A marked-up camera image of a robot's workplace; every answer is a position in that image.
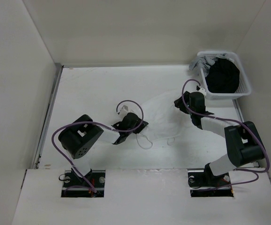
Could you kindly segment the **white tank top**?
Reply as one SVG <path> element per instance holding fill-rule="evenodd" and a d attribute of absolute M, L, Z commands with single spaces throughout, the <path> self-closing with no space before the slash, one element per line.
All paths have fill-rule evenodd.
<path fill-rule="evenodd" d="M 170 145 L 176 137 L 185 134 L 185 130 L 192 127 L 190 116 L 174 106 L 174 101 L 180 97 L 180 90 L 170 90 L 141 104 L 144 120 L 148 122 L 148 126 L 136 135 L 137 143 L 142 149 L 148 150 L 160 140 L 167 140 Z"/>

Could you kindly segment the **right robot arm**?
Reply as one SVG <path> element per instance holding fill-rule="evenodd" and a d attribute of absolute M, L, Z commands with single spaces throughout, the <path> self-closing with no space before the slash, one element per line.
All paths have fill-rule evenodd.
<path fill-rule="evenodd" d="M 207 163 L 202 172 L 189 174 L 192 188 L 209 187 L 217 189 L 229 187 L 228 173 L 241 166 L 264 159 L 265 148 L 253 122 L 239 122 L 223 119 L 206 110 L 204 95 L 186 91 L 174 101 L 174 106 L 188 114 L 192 124 L 204 131 L 213 132 L 225 139 L 226 154 Z"/>

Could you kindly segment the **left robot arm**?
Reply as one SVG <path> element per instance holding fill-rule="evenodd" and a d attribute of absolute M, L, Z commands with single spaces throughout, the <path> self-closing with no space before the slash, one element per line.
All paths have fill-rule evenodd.
<path fill-rule="evenodd" d="M 78 118 L 76 125 L 67 127 L 58 136 L 62 147 L 69 154 L 69 159 L 77 168 L 72 168 L 75 173 L 75 182 L 85 187 L 90 183 L 91 168 L 88 162 L 81 160 L 97 141 L 103 141 L 112 145 L 119 145 L 126 141 L 131 134 L 139 134 L 147 126 L 148 122 L 142 121 L 135 112 L 118 113 L 121 121 L 112 125 L 114 130 L 93 124 L 93 120 L 87 114 Z"/>

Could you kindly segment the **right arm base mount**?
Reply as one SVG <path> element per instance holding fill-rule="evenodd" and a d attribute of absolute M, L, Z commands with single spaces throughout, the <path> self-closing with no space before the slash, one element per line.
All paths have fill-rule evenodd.
<path fill-rule="evenodd" d="M 188 172 L 188 185 L 191 197 L 233 197 L 229 173 L 215 176 L 208 180 L 202 170 Z"/>

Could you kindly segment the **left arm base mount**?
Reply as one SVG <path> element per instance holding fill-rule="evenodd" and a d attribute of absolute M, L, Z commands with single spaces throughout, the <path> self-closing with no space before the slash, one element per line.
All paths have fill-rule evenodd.
<path fill-rule="evenodd" d="M 103 198 L 105 194 L 105 171 L 91 170 L 86 178 L 97 190 L 90 190 L 90 185 L 81 177 L 79 177 L 73 169 L 66 170 L 64 174 L 59 176 L 62 182 L 61 197 L 62 198 Z"/>

